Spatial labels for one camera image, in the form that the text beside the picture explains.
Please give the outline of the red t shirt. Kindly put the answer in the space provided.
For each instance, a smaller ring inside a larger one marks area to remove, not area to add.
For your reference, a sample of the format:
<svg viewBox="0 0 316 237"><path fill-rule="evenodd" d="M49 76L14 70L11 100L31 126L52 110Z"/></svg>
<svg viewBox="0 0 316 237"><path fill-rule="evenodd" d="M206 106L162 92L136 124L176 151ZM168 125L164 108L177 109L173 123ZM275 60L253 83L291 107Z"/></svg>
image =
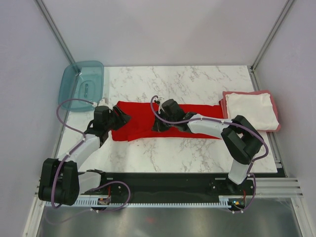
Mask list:
<svg viewBox="0 0 316 237"><path fill-rule="evenodd" d="M175 127L171 127L164 132L152 131L155 116L152 113L149 103L124 102L119 101L117 106L131 116L131 120L119 130L112 131L112 139L114 141L133 141L140 138L210 138L212 136L204 134L192 134L181 132ZM197 104L181 104L180 107L185 112L195 112L207 117L222 119L223 112L220 105L197 105Z"/></svg>

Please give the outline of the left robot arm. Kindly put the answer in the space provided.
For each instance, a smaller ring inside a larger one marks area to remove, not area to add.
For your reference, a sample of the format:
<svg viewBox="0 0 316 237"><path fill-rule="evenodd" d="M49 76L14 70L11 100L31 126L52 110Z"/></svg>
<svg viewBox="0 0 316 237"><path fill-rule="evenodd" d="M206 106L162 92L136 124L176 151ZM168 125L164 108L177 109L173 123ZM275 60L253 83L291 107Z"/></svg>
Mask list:
<svg viewBox="0 0 316 237"><path fill-rule="evenodd" d="M58 158L44 161L39 182L39 199L48 201L57 209L61 205L73 205L80 194L95 191L104 194L108 190L108 181L102 178L102 171L90 169L79 172L83 163L109 137L110 131L117 131L131 120L131 116L118 106L97 106L93 120L82 133L80 140Z"/></svg>

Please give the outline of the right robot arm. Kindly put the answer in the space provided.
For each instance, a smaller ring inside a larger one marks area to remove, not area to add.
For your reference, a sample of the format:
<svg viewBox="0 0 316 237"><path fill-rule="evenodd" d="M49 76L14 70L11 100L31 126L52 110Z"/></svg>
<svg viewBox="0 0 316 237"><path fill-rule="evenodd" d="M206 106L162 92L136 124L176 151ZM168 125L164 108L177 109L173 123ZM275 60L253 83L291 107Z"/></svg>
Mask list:
<svg viewBox="0 0 316 237"><path fill-rule="evenodd" d="M243 181L250 176L254 162L269 154L263 137L241 115L234 119L219 119L186 113L175 100L163 101L156 95L151 98L150 107L155 116L153 131L165 132L175 127L180 132L212 136L224 141L233 158L226 182L227 191L231 194L243 190Z"/></svg>

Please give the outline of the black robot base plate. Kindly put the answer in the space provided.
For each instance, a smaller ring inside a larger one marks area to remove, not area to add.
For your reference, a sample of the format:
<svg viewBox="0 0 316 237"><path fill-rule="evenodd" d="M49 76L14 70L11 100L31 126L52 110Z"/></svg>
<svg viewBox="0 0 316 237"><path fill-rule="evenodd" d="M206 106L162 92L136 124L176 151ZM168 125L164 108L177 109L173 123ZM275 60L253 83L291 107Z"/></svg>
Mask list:
<svg viewBox="0 0 316 237"><path fill-rule="evenodd" d="M104 172L107 187L87 195L110 195L116 201L216 201L219 196L253 194L253 180L236 185L227 173L117 173Z"/></svg>

